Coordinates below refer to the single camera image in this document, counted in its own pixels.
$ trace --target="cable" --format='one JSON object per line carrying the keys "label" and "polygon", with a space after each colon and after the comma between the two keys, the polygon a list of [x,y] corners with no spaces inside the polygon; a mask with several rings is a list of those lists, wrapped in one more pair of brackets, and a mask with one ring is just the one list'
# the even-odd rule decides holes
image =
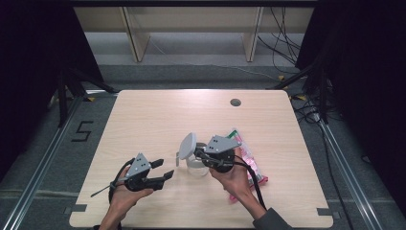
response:
{"label": "cable", "polygon": [[245,168],[247,169],[247,171],[251,174],[251,178],[253,179],[254,187],[255,187],[255,190],[256,190],[256,192],[257,192],[257,197],[258,197],[259,204],[260,204],[265,210],[267,210],[267,209],[266,209],[266,206],[265,206],[265,203],[263,202],[262,193],[260,192],[259,183],[258,183],[258,180],[257,180],[257,176],[255,175],[255,172],[253,171],[253,169],[251,168],[251,166],[248,165],[241,157],[239,157],[239,156],[237,156],[237,155],[236,155],[236,157],[238,157],[239,159],[241,159],[244,163],[240,163],[240,162],[236,162],[236,161],[235,161],[234,164],[235,164],[235,165],[240,165],[240,166],[245,167]]}
{"label": "cable", "polygon": [[[341,193],[340,193],[340,191],[339,191],[339,189],[338,189],[337,183],[336,183],[335,178],[334,178],[334,175],[333,175],[333,173],[332,173],[331,162],[330,162],[330,158],[329,158],[329,154],[328,154],[327,137],[326,137],[326,134],[325,134],[324,131],[323,131],[323,128],[322,128],[321,125],[320,125],[320,122],[321,122],[322,120],[320,119],[320,117],[319,117],[318,115],[316,115],[316,114],[319,114],[319,112],[318,112],[318,110],[317,110],[317,106],[310,104],[310,101],[308,101],[308,102],[306,102],[306,103],[304,104],[303,107],[301,107],[301,108],[299,108],[299,109],[297,109],[297,108],[295,108],[295,107],[293,107],[293,108],[294,108],[294,111],[295,111],[295,112],[299,112],[300,114],[303,115],[303,117],[300,118],[301,120],[305,119],[307,122],[309,121],[310,124],[316,124],[316,125],[318,126],[318,128],[319,128],[319,129],[321,130],[321,132],[322,132],[322,139],[323,139],[323,145],[324,145],[325,154],[326,154],[328,173],[329,173],[329,175],[330,175],[331,182],[332,182],[332,184],[333,184],[333,186],[334,186],[334,189],[335,189],[335,191],[336,191],[336,193],[337,193],[337,195],[338,195],[338,199],[340,200],[340,204],[341,204],[341,206],[343,207],[344,214],[346,215],[346,218],[347,218],[347,222],[348,222],[348,224],[349,224],[349,227],[350,227],[351,230],[353,230],[353,225],[352,225],[352,221],[351,221],[351,219],[350,219],[349,212],[348,212],[347,207],[346,207],[346,205],[345,205],[345,203],[344,203],[344,201],[343,201],[343,198],[341,197]],[[310,112],[307,112],[307,113],[303,112],[302,110],[304,110],[305,108],[311,108],[311,109],[310,109]]]}
{"label": "cable", "polygon": [[260,38],[260,36],[258,36],[258,39],[266,46],[266,48],[272,50],[273,52],[276,52],[278,55],[284,57],[287,61],[289,61],[292,64],[295,64],[295,60],[292,57],[287,56],[286,54],[282,53],[279,50],[276,50],[274,48],[272,48],[270,45],[268,45],[267,43],[265,43],[262,38]]}
{"label": "cable", "polygon": [[295,42],[293,42],[286,34],[286,27],[285,27],[285,24],[284,24],[286,8],[282,8],[282,23],[281,24],[280,24],[278,18],[276,17],[273,9],[270,8],[270,10],[272,12],[272,15],[273,15],[277,25],[278,25],[278,28],[279,28],[278,36],[275,36],[274,34],[271,33],[271,35],[274,36],[277,39],[277,41],[275,42],[274,48],[271,49],[273,51],[273,53],[272,53],[272,62],[279,71],[281,71],[283,73],[288,73],[288,74],[296,74],[296,73],[290,73],[290,72],[283,71],[283,70],[279,69],[275,64],[274,55],[275,55],[275,52],[277,51],[276,47],[277,47],[279,41],[286,44],[287,51],[289,52],[289,55],[291,56],[288,60],[289,61],[292,60],[290,62],[292,64],[294,64],[294,65],[296,64],[296,59],[298,58],[298,56],[297,56],[296,52],[293,50],[293,48],[295,48],[297,50],[300,50],[300,46],[298,44],[296,44]]}
{"label": "cable", "polygon": [[[297,95],[304,95],[304,93],[291,95],[290,97],[294,98]],[[318,109],[319,105],[310,104],[310,102],[318,102],[319,101],[319,96],[313,97],[313,98],[311,96],[309,96],[309,95],[305,95],[305,96],[307,98],[309,98],[309,100],[301,108],[296,108],[293,104],[292,104],[292,107],[293,107],[293,110],[294,110],[295,113],[299,113],[300,115],[302,115],[300,118],[298,118],[299,123],[301,121],[303,121],[303,120],[306,120],[307,123],[313,124],[314,122],[309,120],[309,118],[306,117],[306,116],[314,114],[314,113],[319,113],[319,109]],[[337,116],[340,116],[340,115],[336,115],[336,112],[338,110],[337,110],[337,107],[335,105],[331,105],[331,104],[326,105],[326,110],[327,110],[326,114],[330,119],[335,120],[335,121],[340,121],[340,122],[344,121],[341,117],[337,118]]]}
{"label": "cable", "polygon": [[123,172],[123,170],[125,169],[125,167],[127,167],[128,165],[131,165],[131,164],[134,162],[134,159],[135,159],[135,158],[132,158],[131,160],[125,162],[125,164],[122,166],[122,168],[121,168],[121,169],[119,170],[119,172],[117,173],[117,175],[116,175],[116,177],[114,178],[114,180],[111,181],[110,184],[109,184],[107,187],[105,187],[105,188],[99,190],[98,192],[93,193],[92,195],[90,195],[90,197],[93,197],[93,196],[95,196],[95,195],[101,193],[101,192],[104,191],[105,189],[110,188],[110,192],[109,192],[109,195],[108,195],[108,201],[111,201],[111,197],[113,197],[113,194],[111,193],[111,191],[116,189],[116,183],[117,183],[119,180],[121,180],[121,179],[119,178],[120,175],[122,174],[122,172]]}
{"label": "cable", "polygon": [[[152,37],[149,39],[149,41],[151,42],[151,44],[152,44],[156,49],[158,49],[159,52],[161,52],[161,54],[167,55],[167,53],[165,53],[161,48],[159,48],[159,47],[155,44],[155,42],[152,40]],[[203,66],[203,65],[192,64],[192,63],[187,63],[187,62],[184,62],[184,63],[176,63],[176,62],[173,62],[173,61],[169,60],[167,57],[165,57],[165,58],[167,59],[168,62],[170,62],[170,63],[172,63],[172,64],[175,64],[175,65],[186,64],[186,65],[192,65],[192,66]],[[271,77],[271,76],[269,76],[269,75],[266,75],[266,74],[263,74],[263,73],[258,73],[258,72],[252,72],[252,71],[248,71],[248,70],[244,70],[244,69],[241,69],[241,68],[236,67],[236,66],[215,65],[215,64],[209,64],[209,65],[210,65],[210,66],[215,66],[215,67],[220,67],[220,68],[237,69],[237,70],[239,70],[239,71],[242,71],[242,72],[245,72],[245,73],[248,73],[248,74],[261,75],[261,76],[265,76],[265,77],[269,78],[269,79],[272,80],[272,81],[281,82],[280,80],[275,79],[274,77]]]}

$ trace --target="wooden table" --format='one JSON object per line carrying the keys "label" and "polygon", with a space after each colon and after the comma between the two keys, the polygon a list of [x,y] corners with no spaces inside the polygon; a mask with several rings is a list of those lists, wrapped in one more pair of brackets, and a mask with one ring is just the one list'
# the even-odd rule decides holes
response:
{"label": "wooden table", "polygon": [[[239,99],[240,106],[230,100]],[[130,210],[123,226],[135,228],[253,228],[252,218],[210,174],[195,177],[186,162],[176,168],[175,155],[190,132],[208,143],[236,127],[255,156],[262,174],[267,207],[293,227],[328,228],[331,216],[305,140],[284,91],[275,90],[125,90],[113,107],[93,162],[80,191],[70,223],[89,227],[102,221],[108,185],[124,162],[142,152],[148,161],[165,159],[148,177],[175,170],[164,189],[143,198]]]}

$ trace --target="hand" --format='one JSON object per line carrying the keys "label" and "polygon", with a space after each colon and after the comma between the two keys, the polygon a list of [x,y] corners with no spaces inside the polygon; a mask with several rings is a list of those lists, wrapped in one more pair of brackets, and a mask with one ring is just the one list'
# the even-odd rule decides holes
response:
{"label": "hand", "polygon": [[[120,174],[120,178],[125,177],[129,167],[125,168]],[[138,200],[153,193],[153,189],[144,189],[138,192],[129,191],[123,182],[116,184],[117,188],[110,202],[107,214],[101,222],[100,230],[116,229],[120,221],[122,221],[126,213],[132,206],[137,204]]]}
{"label": "hand", "polygon": [[[241,157],[241,149],[234,149],[236,156]],[[243,161],[235,157],[236,162],[242,164]],[[242,196],[248,196],[251,194],[250,185],[248,182],[247,169],[240,165],[234,165],[230,171],[226,173],[217,172],[216,170],[210,168],[210,173],[212,177],[217,179],[224,187],[224,190],[229,192],[236,199],[240,199]]]}
{"label": "hand", "polygon": [[[245,164],[239,157],[241,156],[241,149],[234,149],[236,156],[235,161]],[[233,195],[251,214],[254,219],[261,218],[266,210],[259,204],[258,200],[251,192],[248,182],[247,169],[240,165],[234,165],[230,171],[226,173],[217,172],[214,169],[209,169],[212,177],[217,179],[222,185],[224,190]]]}

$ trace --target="sleeve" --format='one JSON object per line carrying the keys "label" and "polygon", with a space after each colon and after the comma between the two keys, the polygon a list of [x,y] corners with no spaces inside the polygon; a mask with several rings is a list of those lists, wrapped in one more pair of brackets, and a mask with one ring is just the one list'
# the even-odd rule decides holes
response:
{"label": "sleeve", "polygon": [[272,208],[265,215],[253,222],[257,230],[293,230],[286,221]]}

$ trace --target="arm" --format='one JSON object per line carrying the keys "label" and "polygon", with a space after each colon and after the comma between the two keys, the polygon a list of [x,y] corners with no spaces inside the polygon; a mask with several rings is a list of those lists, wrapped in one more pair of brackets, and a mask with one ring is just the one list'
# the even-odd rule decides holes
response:
{"label": "arm", "polygon": [[[123,170],[120,177],[124,177],[128,168]],[[137,204],[137,201],[142,197],[149,196],[153,193],[152,189],[144,189],[139,192],[131,192],[125,186],[123,182],[117,184],[117,188],[114,191],[114,195],[111,199],[110,207],[107,214],[101,222],[100,230],[116,230],[120,222],[125,218],[126,213],[132,206]]]}
{"label": "arm", "polygon": [[[235,149],[236,156],[241,157],[239,148]],[[236,161],[241,162],[241,159],[236,157]],[[250,190],[248,182],[247,170],[240,166],[234,165],[233,168],[221,173],[210,169],[212,177],[217,179],[224,187],[224,190],[234,196],[254,219],[256,229],[291,229],[290,226],[279,216],[273,209],[266,211],[254,197]]]}

